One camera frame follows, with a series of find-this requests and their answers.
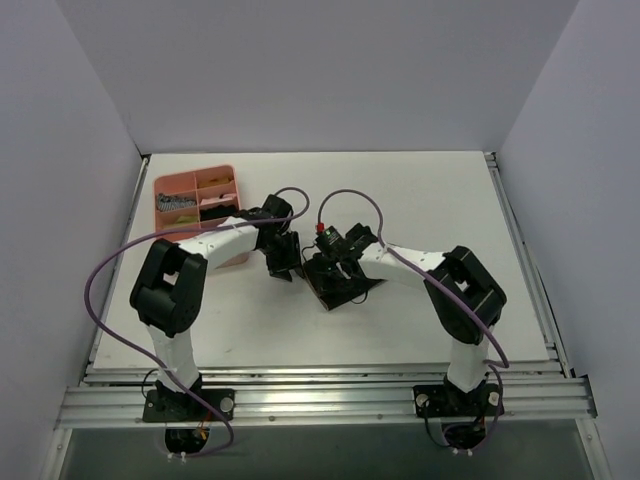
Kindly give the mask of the black striped underwear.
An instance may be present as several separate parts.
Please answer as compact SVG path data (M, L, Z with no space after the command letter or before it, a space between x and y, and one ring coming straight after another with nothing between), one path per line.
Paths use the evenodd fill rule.
M314 254L302 265L304 277L321 305L334 310L346 303L364 302L368 292L383 283L369 279L354 263L343 265L320 253Z

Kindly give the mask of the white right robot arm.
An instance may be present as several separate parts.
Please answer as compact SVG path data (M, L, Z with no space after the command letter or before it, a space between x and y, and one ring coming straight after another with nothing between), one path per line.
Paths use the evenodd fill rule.
M391 282L427 293L445 332L452 338L444 400L455 412L469 411L480 400L479 386L494 348L509 366L493 329L507 297L476 255L467 247L428 252L392 245L356 224L346 235L328 227L316 235L317 252L302 271L328 311L376 286Z

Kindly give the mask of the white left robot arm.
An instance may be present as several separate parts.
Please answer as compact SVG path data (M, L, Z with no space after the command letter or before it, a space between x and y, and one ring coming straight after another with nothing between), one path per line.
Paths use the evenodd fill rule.
M158 378L166 408L179 419L202 405L190 329L203 303L209 271L238 256L262 253L270 277L291 282L301 271L300 241L290 228L293 207L270 194L263 205L241 210L211 231L179 242L153 242L130 294L130 305L151 336L162 363Z

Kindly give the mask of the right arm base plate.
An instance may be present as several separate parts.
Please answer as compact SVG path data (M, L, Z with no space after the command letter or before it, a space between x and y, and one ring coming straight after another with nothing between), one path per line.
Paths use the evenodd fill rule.
M483 380L463 392L447 379L439 384L415 385L412 389L416 415L421 418L485 417L504 413L501 389Z

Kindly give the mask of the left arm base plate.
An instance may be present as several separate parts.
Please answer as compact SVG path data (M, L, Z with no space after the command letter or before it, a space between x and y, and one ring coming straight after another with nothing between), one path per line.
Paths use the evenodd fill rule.
M225 420L233 419L234 390L204 389L196 391L196 394L216 409ZM160 386L146 393L142 421L145 423L216 422L218 418L192 396Z

